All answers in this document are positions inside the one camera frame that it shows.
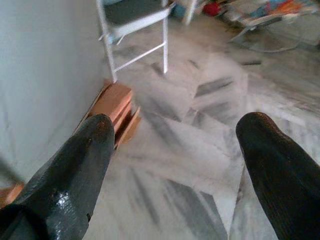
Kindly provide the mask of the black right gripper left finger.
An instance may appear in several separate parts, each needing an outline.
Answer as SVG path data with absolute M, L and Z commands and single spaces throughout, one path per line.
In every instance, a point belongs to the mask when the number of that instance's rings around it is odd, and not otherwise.
M 89 117 L 0 211 L 3 240 L 81 240 L 114 151 L 105 114 Z

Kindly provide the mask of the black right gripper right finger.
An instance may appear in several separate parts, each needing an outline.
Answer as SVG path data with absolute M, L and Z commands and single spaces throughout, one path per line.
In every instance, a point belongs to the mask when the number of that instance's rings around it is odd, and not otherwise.
M 255 194 L 280 240 L 320 238 L 320 167 L 262 112 L 245 114 L 236 136 Z

